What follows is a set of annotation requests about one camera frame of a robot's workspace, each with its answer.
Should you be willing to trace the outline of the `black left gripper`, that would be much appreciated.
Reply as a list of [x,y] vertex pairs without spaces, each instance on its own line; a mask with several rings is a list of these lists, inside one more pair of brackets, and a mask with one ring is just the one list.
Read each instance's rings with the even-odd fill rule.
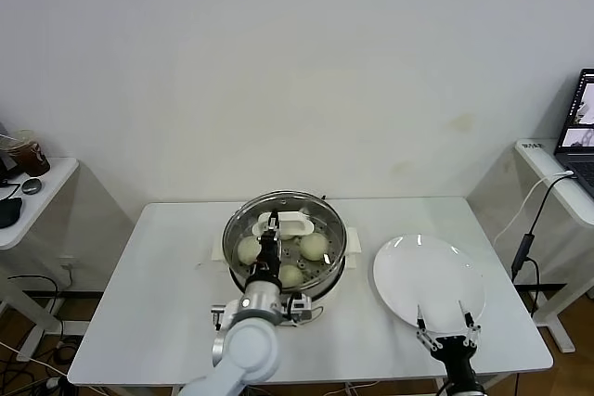
[[278,278],[280,269],[279,244],[280,220],[277,210],[272,210],[263,235],[258,238],[260,252],[252,265],[252,275]]

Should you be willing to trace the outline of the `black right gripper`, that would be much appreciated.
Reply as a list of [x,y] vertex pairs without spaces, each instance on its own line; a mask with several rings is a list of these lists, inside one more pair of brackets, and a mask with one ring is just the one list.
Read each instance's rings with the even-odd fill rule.
[[440,337],[435,339],[428,331],[423,312],[417,305],[417,340],[433,359],[445,366],[450,381],[471,381],[475,374],[471,358],[477,351],[481,326],[476,324],[471,311],[460,300],[458,302],[466,326],[464,337]]

